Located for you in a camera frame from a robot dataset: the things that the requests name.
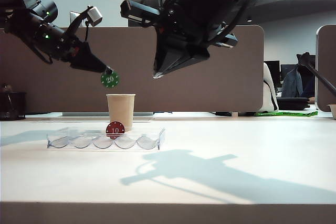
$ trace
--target green poker chip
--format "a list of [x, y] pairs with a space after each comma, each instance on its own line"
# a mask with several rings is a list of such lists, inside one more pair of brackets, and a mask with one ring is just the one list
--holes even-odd
[[119, 83], [119, 76], [116, 72], [112, 71], [112, 73], [103, 73], [100, 80], [106, 88], [113, 88]]

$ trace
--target cup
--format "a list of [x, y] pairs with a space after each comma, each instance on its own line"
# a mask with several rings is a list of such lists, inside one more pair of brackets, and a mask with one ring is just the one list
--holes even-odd
[[110, 122], [121, 122], [125, 131], [132, 129], [135, 94], [106, 94]]
[[330, 107], [332, 117], [336, 120], [336, 104], [328, 104]]

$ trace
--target poker chip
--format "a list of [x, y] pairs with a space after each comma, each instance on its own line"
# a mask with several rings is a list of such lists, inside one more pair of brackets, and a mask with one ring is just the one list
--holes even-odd
[[114, 140], [117, 137], [119, 137], [120, 134], [125, 133], [125, 127], [124, 127], [124, 125], [122, 125], [121, 122], [114, 121], [114, 122], [109, 123], [109, 125], [107, 125], [106, 133], [107, 134], [115, 134], [113, 136], [110, 136], [110, 138]]
[[112, 70], [111, 73], [102, 73], [100, 80], [106, 88], [113, 88], [119, 83], [119, 76], [115, 71]]

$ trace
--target cubicle partition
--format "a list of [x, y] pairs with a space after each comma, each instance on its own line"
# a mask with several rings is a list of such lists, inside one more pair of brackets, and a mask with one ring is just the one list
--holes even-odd
[[[135, 111], [256, 111], [263, 102], [264, 32], [237, 26], [233, 49], [209, 48], [209, 60], [152, 78], [154, 28], [89, 28], [92, 52], [120, 76], [105, 88], [100, 74], [54, 61], [47, 65], [18, 38], [0, 33], [0, 78], [27, 92], [27, 112], [105, 112], [107, 93], [135, 93]], [[85, 28], [78, 36], [83, 39]]]
[[[336, 25], [322, 26], [317, 31], [316, 69], [336, 86]], [[328, 104], [335, 104], [336, 97], [316, 78], [316, 105], [322, 111], [330, 111]]]

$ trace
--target trash bin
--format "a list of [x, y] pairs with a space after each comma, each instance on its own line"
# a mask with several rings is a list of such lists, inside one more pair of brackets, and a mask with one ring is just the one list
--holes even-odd
[[21, 120], [26, 118], [26, 93], [2, 92], [0, 93], [0, 120]]

